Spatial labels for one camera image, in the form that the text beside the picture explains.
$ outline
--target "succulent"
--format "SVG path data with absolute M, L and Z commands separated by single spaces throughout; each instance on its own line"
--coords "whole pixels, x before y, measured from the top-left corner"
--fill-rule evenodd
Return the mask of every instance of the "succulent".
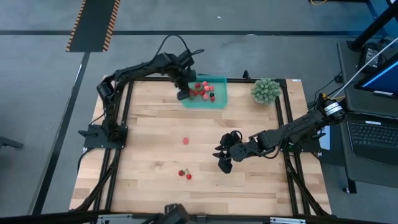
M 280 95 L 279 83 L 270 78 L 263 78 L 255 82 L 254 88 L 251 89 L 254 101 L 257 103 L 275 102 L 277 96 Z

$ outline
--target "wooden tabletop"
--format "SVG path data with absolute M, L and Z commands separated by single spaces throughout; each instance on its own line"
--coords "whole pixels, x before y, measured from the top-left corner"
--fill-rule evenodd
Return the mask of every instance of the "wooden tabletop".
M 223 110 L 192 110 L 177 101 L 169 82 L 134 82 L 112 211 L 158 213 L 167 204 L 182 203 L 192 214 L 291 215 L 282 154 L 275 159 L 234 162 L 230 174 L 222 173 L 212 156 L 222 135 L 232 130 L 241 131 L 247 141 L 259 131 L 278 128 L 275 105 L 255 103 L 252 86 L 229 83 L 228 105 Z M 287 86 L 295 119 L 307 112 L 303 86 L 300 80 L 287 80 Z M 286 123 L 283 95 L 280 98 Z M 93 118 L 102 113 L 98 100 Z M 184 137 L 189 138 L 188 145 L 182 144 Z M 70 208 L 79 206 L 93 190 L 103 156 L 104 149 L 94 149 L 83 158 Z M 301 159 L 306 186 L 330 212 L 319 161 L 308 153 L 302 153 Z M 178 176 L 181 169 L 188 169 L 192 179 Z M 100 208 L 104 208 L 107 188 Z M 297 187 L 296 195 L 302 212 Z

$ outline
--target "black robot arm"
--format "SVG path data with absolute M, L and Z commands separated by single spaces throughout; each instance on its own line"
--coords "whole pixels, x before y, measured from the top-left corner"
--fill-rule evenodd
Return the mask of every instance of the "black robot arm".
M 167 53 L 158 54 L 149 62 L 116 70 L 97 86 L 104 108 L 102 129 L 108 141 L 115 142 L 121 138 L 121 127 L 116 121 L 116 105 L 120 104 L 123 89 L 130 81 L 154 73 L 167 74 L 175 87 L 180 89 L 177 99 L 183 100 L 189 97 L 188 82 L 196 80 L 196 73 L 190 68 L 194 63 L 192 55 L 189 50 L 179 56 Z
M 236 162 L 252 156 L 273 159 L 277 154 L 272 157 L 266 155 L 275 151 L 277 146 L 281 147 L 283 142 L 297 144 L 306 138 L 317 138 L 313 136 L 314 132 L 327 125 L 338 124 L 344 118 L 345 112 L 336 101 L 320 97 L 313 111 L 279 129 L 261 131 L 249 136 L 249 142 L 242 143 L 237 131 L 225 134 L 221 138 L 220 146 L 216 148 L 220 152 L 213 155 L 220 159 L 220 169 L 228 174 L 232 169 L 232 159 Z

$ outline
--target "black cable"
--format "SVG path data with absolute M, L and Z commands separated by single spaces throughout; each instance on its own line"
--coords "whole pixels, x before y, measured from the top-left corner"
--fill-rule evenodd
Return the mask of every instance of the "black cable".
M 324 88 L 326 88 L 326 87 L 327 87 L 328 85 L 330 85 L 333 81 L 335 81 L 335 80 L 336 80 L 336 77 L 339 76 L 340 74 L 341 74 L 341 72 L 339 72 L 339 74 L 337 74 L 335 77 L 333 77 L 333 79 L 330 80 L 330 82 L 328 82 L 328 84 L 326 84 L 324 87 L 322 87 L 322 88 L 320 88 L 319 90 L 317 90 L 317 91 L 315 92 L 315 97 L 314 97 L 313 101 L 317 100 L 318 92 L 321 91 L 321 90 L 323 90 Z
M 83 157 L 84 157 L 87 153 L 89 153 L 91 150 L 93 150 L 93 148 L 87 148 L 87 150 L 80 156 L 79 161 L 77 162 L 77 173 L 79 173 L 81 160 L 82 160 Z
M 167 37 L 165 37 L 165 38 L 163 39 L 162 43 L 160 44 L 159 49 L 157 49 L 157 51 L 156 51 L 156 54 L 155 54 L 154 58 L 153 58 L 150 62 L 152 62 L 152 61 L 156 58 L 156 56 L 159 54 L 160 50 L 162 49 L 162 47 L 163 47 L 165 41 L 166 41 L 169 37 L 171 37 L 171 36 L 178 37 L 178 38 L 182 41 L 182 43 L 184 44 L 185 49 L 189 52 L 187 43 L 185 43 L 185 41 L 184 41 L 184 39 L 182 39 L 182 37 L 180 37 L 179 35 L 174 35 L 174 34 L 168 35 Z
M 98 119 L 102 118 L 104 115 L 105 115 L 105 112 L 103 114 L 101 114 L 101 116 L 95 118 L 94 121 L 92 121 L 89 125 L 92 125 L 95 121 L 97 121 Z

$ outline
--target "floor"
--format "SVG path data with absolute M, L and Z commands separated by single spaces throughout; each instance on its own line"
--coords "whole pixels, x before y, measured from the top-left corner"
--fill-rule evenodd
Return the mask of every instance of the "floor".
M 372 0 L 381 13 L 387 4 Z M 0 0 L 1 30 L 71 30 L 80 0 Z M 364 30 L 373 21 L 365 3 L 307 0 L 207 0 L 163 2 L 122 0 L 115 30 Z M 386 30 L 396 30 L 390 23 Z M 0 35 L 0 135 L 25 146 L 0 151 L 0 217 L 30 213 L 50 149 L 68 103 L 83 53 L 66 53 L 67 35 Z M 110 50 L 92 53 L 65 135 L 44 213 L 65 212 L 76 179 L 77 160 L 104 75 L 153 57 L 164 36 L 114 35 Z M 340 72 L 336 43 L 352 37 L 185 35 L 200 73 L 240 77 L 298 78 L 307 101 Z M 178 54 L 181 43 L 170 39 L 163 49 Z M 325 92 L 338 85 L 332 83 Z M 357 195 L 341 191 L 344 168 L 323 166 L 333 214 L 338 217 L 394 222 L 398 189 L 358 184 Z

